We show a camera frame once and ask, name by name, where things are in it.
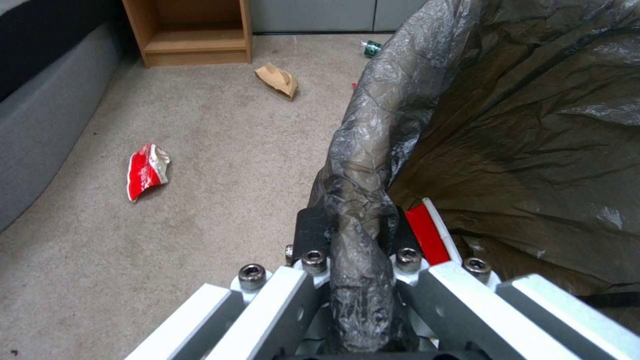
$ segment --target trash bag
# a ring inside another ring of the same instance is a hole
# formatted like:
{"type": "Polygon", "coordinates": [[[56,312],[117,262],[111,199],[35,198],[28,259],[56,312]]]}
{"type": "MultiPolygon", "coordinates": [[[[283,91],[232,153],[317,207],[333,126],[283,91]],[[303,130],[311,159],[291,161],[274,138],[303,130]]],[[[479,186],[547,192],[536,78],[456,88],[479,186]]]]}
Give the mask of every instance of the trash bag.
{"type": "Polygon", "coordinates": [[[637,8],[428,0],[398,29],[362,74],[309,200],[334,226],[332,349],[414,346],[380,244],[394,204],[423,197],[469,249],[500,249],[490,261],[503,279],[538,263],[578,295],[638,282],[637,8]],[[519,267],[523,256],[534,261],[519,267]]]}

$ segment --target red chip bag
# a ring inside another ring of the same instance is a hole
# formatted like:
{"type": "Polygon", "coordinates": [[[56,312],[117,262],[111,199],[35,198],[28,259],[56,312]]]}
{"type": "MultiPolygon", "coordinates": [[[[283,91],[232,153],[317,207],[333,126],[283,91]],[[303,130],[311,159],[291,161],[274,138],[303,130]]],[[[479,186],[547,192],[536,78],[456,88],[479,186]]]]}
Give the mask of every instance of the red chip bag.
{"type": "Polygon", "coordinates": [[[127,174],[129,200],[136,202],[145,189],[168,183],[166,167],[169,162],[169,155],[154,143],[146,144],[131,155],[127,174]]]}

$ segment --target hex bolt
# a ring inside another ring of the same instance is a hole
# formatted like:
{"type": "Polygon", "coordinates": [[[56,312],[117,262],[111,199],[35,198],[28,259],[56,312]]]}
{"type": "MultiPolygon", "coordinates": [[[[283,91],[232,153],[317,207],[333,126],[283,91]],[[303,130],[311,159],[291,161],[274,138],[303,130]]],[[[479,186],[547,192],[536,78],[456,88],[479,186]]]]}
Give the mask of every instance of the hex bolt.
{"type": "Polygon", "coordinates": [[[287,266],[291,266],[293,263],[293,245],[289,244],[284,247],[284,259],[287,262],[287,266]]]}
{"type": "Polygon", "coordinates": [[[311,250],[302,255],[302,269],[304,271],[317,275],[326,271],[326,256],[320,250],[311,250]]]}
{"type": "Polygon", "coordinates": [[[396,252],[396,264],[404,272],[416,272],[420,270],[422,255],[415,249],[405,247],[396,252]]]}
{"type": "Polygon", "coordinates": [[[260,264],[249,264],[238,271],[240,288],[243,290],[258,290],[267,283],[266,271],[260,264]]]}
{"type": "Polygon", "coordinates": [[[481,282],[486,284],[489,281],[491,266],[486,261],[478,258],[467,258],[462,262],[462,267],[481,282]]]}

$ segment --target wooden shelf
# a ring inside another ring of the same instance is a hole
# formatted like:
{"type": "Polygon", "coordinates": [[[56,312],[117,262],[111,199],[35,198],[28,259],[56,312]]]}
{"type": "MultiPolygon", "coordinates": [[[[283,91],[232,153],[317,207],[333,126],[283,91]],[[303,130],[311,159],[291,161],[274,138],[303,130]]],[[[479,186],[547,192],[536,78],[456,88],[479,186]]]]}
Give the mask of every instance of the wooden shelf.
{"type": "Polygon", "coordinates": [[[145,47],[146,54],[244,51],[242,29],[160,31],[145,47]]]}
{"type": "Polygon", "coordinates": [[[249,0],[122,0],[148,67],[251,63],[249,0]]]}

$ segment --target beige carpet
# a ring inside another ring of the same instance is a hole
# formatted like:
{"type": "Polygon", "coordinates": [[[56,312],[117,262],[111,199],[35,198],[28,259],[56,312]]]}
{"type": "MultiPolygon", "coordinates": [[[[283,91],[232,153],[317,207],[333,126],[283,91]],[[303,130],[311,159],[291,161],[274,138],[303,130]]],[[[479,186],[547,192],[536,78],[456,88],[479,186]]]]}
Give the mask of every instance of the beige carpet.
{"type": "Polygon", "coordinates": [[[125,60],[42,196],[0,234],[0,359],[121,359],[203,283],[284,263],[367,58],[361,38],[255,37],[253,64],[125,60]],[[264,88],[266,62],[300,82],[264,88]],[[155,142],[170,183],[127,200],[129,156],[155,142]],[[11,350],[18,350],[14,356],[11,350]]]}

